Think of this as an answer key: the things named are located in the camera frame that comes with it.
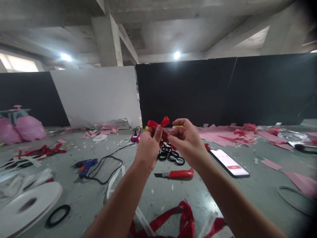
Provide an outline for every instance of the ceiling light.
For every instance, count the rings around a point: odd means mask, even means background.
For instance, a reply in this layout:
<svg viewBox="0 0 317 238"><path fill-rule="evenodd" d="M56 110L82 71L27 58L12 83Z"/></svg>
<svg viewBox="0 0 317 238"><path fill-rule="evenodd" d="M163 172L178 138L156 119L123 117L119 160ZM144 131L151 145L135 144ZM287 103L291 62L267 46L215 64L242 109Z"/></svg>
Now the ceiling light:
<svg viewBox="0 0 317 238"><path fill-rule="evenodd" d="M174 54L174 59L179 59L179 57L181 56L181 53L179 53L179 51L176 51Z"/></svg>
<svg viewBox="0 0 317 238"><path fill-rule="evenodd" d="M60 54L60 56L62 57L62 60L72 61L72 58L67 54Z"/></svg>

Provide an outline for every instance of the black panel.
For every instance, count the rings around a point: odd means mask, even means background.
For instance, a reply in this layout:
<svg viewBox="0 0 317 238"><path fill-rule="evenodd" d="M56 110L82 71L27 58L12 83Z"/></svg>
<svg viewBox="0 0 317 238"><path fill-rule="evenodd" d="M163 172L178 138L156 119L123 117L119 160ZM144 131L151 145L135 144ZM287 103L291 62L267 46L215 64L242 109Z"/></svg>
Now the black panel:
<svg viewBox="0 0 317 238"><path fill-rule="evenodd" d="M236 58L136 66L142 124L188 118L196 126L218 124Z"/></svg>
<svg viewBox="0 0 317 238"><path fill-rule="evenodd" d="M238 58L221 125L317 118L317 54Z"/></svg>
<svg viewBox="0 0 317 238"><path fill-rule="evenodd" d="M29 108L43 126L69 126L50 72L1 73L0 111Z"/></svg>

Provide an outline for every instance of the glue gun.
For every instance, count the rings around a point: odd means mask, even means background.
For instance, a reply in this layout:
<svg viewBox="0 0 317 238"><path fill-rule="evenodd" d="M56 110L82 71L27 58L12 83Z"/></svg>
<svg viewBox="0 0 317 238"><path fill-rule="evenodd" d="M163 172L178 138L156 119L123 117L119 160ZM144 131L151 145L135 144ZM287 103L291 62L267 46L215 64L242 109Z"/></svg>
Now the glue gun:
<svg viewBox="0 0 317 238"><path fill-rule="evenodd" d="M72 166L78 167L78 171L82 171L79 174L79 177L82 179L85 177L90 169L90 167L94 166L98 162L98 159L91 159L91 160L83 160L75 163Z"/></svg>

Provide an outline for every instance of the white backdrop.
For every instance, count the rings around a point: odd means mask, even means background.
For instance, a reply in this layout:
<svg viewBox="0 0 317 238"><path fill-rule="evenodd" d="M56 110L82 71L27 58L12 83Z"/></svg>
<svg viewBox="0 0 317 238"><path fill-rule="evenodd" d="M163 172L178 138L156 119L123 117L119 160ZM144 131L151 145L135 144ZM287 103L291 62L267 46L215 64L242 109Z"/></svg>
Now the white backdrop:
<svg viewBox="0 0 317 238"><path fill-rule="evenodd" d="M133 66L52 70L51 75L71 127L93 128L125 117L130 126L139 126Z"/></svg>

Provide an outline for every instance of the red ribbon bow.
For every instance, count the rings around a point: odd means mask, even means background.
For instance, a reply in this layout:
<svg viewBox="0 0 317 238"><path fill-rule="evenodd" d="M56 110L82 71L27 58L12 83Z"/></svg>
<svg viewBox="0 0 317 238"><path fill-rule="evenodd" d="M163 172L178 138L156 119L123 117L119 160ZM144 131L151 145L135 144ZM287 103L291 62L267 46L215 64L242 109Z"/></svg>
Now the red ribbon bow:
<svg viewBox="0 0 317 238"><path fill-rule="evenodd" d="M164 117L164 119L163 119L163 121L162 121L162 123L161 123L162 130L163 130L163 127L164 127L164 126L167 126L168 124L169 124L169 118L166 116L166 117ZM157 127L157 125L158 125L158 123L155 122L155 121L152 121L152 120L149 120L149 121L148 121L148 127L151 127L151 126ZM163 138L163 139L166 139L167 135L168 135L168 134L163 130L162 138Z"/></svg>

